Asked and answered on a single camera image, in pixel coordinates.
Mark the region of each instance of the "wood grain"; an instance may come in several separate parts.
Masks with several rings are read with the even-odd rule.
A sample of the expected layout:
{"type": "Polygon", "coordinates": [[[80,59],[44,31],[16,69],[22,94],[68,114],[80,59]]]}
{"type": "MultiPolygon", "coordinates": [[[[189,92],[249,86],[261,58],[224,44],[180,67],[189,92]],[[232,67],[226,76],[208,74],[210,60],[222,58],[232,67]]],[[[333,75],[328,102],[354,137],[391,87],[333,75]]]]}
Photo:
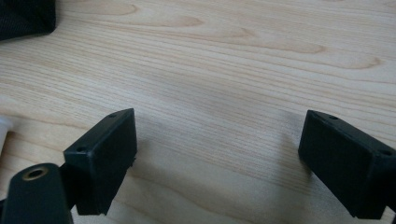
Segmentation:
{"type": "Polygon", "coordinates": [[[76,223],[390,223],[349,215],[298,160],[307,109],[396,147],[396,2],[59,0],[51,35],[0,43],[14,120],[0,192],[133,107],[138,154],[76,223]]]}

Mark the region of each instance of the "black plastic part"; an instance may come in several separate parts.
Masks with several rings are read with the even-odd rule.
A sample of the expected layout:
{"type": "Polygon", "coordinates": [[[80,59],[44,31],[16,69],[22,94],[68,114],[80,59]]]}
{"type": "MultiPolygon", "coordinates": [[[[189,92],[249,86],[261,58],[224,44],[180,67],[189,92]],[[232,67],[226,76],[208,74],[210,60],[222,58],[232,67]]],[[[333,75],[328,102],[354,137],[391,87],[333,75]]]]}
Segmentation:
{"type": "Polygon", "coordinates": [[[64,152],[60,168],[38,164],[12,178],[1,223],[72,223],[74,205],[81,215],[106,214],[136,147],[134,110],[106,116],[64,152]]]}
{"type": "Polygon", "coordinates": [[[306,114],[302,161],[353,217],[380,219],[396,208],[396,151],[334,116],[306,114]]]}
{"type": "Polygon", "coordinates": [[[136,148],[133,109],[105,117],[80,137],[64,152],[69,206],[75,203],[80,215],[106,214],[136,148]]]}
{"type": "Polygon", "coordinates": [[[0,40],[55,30],[55,0],[0,0],[0,40]]]}
{"type": "Polygon", "coordinates": [[[38,164],[12,177],[2,223],[73,223],[58,166],[38,164]]]}

